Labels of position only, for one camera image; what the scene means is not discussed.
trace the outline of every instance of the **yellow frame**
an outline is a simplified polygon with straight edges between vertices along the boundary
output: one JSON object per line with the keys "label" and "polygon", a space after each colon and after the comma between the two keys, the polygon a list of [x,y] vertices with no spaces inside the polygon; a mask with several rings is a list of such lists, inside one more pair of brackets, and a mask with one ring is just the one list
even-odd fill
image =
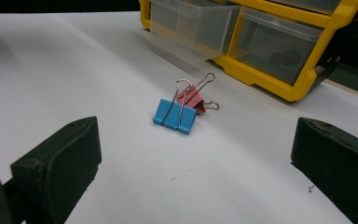
{"label": "yellow frame", "polygon": [[[241,28],[242,18],[238,17],[234,34],[230,41],[227,55],[214,58],[213,61],[224,69],[225,73],[236,78],[247,85],[257,85],[270,91],[286,101],[293,102],[304,98],[316,80],[315,66],[325,48],[333,37],[337,29],[348,25],[358,10],[358,0],[341,0],[337,9],[332,15],[324,15],[316,12],[310,12],[294,7],[288,7],[265,0],[229,0],[244,7],[266,11],[269,14],[286,18],[292,21],[302,21],[307,24],[324,28],[319,40],[310,53],[304,67],[302,68],[296,83],[291,86],[274,77],[271,77],[253,67],[241,63],[231,57],[232,50],[235,48]],[[139,0],[141,5],[141,23],[150,29],[150,3],[148,0]]]}

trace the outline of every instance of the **blue binder clip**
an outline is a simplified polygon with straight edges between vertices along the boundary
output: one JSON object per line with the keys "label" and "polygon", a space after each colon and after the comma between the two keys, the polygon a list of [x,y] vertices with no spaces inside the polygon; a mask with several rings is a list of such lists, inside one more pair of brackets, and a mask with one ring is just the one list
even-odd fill
{"label": "blue binder clip", "polygon": [[189,134],[193,126],[194,119],[196,118],[196,110],[185,106],[179,105],[175,102],[176,96],[179,92],[179,82],[185,81],[189,85],[186,89],[191,89],[193,85],[187,79],[179,79],[176,81],[176,94],[169,102],[165,99],[159,101],[158,109],[153,122],[158,125],[164,125],[167,128],[178,130],[180,133]]}

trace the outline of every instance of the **binder clip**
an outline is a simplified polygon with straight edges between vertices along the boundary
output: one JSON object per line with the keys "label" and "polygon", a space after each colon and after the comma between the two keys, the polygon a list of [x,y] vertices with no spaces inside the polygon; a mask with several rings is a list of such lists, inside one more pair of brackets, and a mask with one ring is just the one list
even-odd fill
{"label": "binder clip", "polygon": [[179,79],[176,81],[176,94],[171,101],[161,99],[153,122],[158,125],[164,125],[167,128],[178,130],[180,133],[189,134],[196,118],[196,109],[188,107],[184,104],[178,104],[175,99],[179,92],[179,82],[185,81],[188,86],[185,88],[183,99],[186,99],[186,91],[193,87],[187,79]]}
{"label": "binder clip", "polygon": [[[206,81],[198,90],[197,90],[197,87],[202,83],[204,82],[208,76],[212,76],[212,79]],[[192,107],[194,109],[197,110],[197,114],[203,114],[205,113],[205,103],[204,103],[204,100],[202,98],[202,96],[200,95],[200,91],[202,90],[202,88],[204,88],[206,86],[206,84],[214,81],[214,74],[213,73],[208,73],[196,86],[194,87],[187,87],[184,91],[181,91],[176,100],[179,104],[184,104],[188,107]]]}

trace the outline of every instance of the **plastic drawer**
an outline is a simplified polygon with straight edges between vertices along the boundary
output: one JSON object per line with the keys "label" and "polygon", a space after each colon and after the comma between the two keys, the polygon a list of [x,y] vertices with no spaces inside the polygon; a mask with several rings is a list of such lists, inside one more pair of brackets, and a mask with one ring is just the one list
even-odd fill
{"label": "plastic drawer", "polygon": [[150,2],[151,41],[159,48],[188,62],[201,62],[227,53],[239,6],[203,0]]}
{"label": "plastic drawer", "polygon": [[322,29],[243,7],[232,56],[253,68],[294,85]]}

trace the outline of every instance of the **wire handle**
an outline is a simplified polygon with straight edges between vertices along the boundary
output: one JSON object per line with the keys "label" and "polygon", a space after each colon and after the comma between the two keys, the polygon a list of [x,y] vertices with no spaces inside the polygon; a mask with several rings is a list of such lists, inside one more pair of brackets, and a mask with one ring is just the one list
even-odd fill
{"label": "wire handle", "polygon": [[205,109],[212,109],[212,110],[220,109],[220,105],[215,101],[211,101],[209,103],[204,103],[204,107],[205,107]]}
{"label": "wire handle", "polygon": [[[207,79],[208,76],[212,76],[212,79],[206,81],[206,79]],[[181,100],[182,98],[184,98],[183,102],[184,102],[184,104],[187,104],[187,102],[191,101],[191,100],[196,96],[197,92],[201,91],[202,88],[204,88],[204,87],[206,86],[206,84],[208,84],[208,83],[214,81],[214,79],[215,79],[214,73],[208,73],[207,75],[205,75],[205,77],[204,77],[197,85],[195,85],[195,86],[189,88],[189,89],[185,92],[185,94],[184,94],[183,96],[179,96],[179,97],[178,97],[178,100]],[[198,90],[196,90],[196,88],[197,88],[202,82],[204,82],[204,81],[206,81],[206,82],[205,82]],[[187,99],[187,101],[185,101],[186,94],[189,93],[189,92],[191,92],[191,91],[193,91],[193,90],[195,90],[195,91],[193,92],[193,94]]]}
{"label": "wire handle", "polygon": [[[175,93],[175,95],[174,95],[173,98],[172,98],[170,107],[168,107],[168,110],[167,110],[167,112],[165,113],[165,115],[164,115],[164,117],[163,117],[163,119],[162,119],[162,123],[164,123],[164,120],[167,118],[168,114],[170,113],[171,108],[172,108],[172,106],[173,106],[173,103],[175,102],[176,96],[177,96],[178,93],[179,93],[179,90],[180,90],[179,82],[183,82],[183,81],[185,81],[185,82],[188,83],[188,86],[186,87],[186,89],[188,89],[188,88],[190,88],[190,89],[193,88],[193,84],[192,84],[189,80],[187,80],[187,79],[179,79],[179,80],[176,80],[176,93]],[[186,94],[187,94],[187,92],[188,92],[188,90],[185,91],[184,100],[186,99]],[[184,106],[184,105],[185,105],[185,104],[182,104],[181,107],[180,107],[179,125],[178,125],[178,126],[180,126],[180,124],[181,124],[182,113],[183,113],[183,106]]]}

